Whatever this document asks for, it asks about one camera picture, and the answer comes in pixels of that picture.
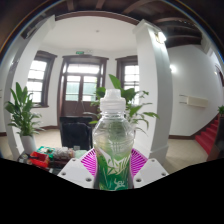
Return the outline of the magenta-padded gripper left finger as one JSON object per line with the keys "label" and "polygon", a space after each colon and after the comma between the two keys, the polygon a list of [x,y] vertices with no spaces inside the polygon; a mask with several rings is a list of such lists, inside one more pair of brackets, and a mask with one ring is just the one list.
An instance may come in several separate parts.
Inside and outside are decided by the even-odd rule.
{"label": "magenta-padded gripper left finger", "polygon": [[97,157],[94,149],[80,158],[72,158],[58,176],[84,188],[94,189],[97,178]]}

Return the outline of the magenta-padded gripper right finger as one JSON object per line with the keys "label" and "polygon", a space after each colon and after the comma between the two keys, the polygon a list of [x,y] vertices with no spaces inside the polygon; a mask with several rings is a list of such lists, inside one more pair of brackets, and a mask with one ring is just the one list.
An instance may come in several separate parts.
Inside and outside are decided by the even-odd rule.
{"label": "magenta-padded gripper right finger", "polygon": [[130,189],[141,188],[167,175],[168,172],[155,158],[148,159],[136,149],[131,151]]}

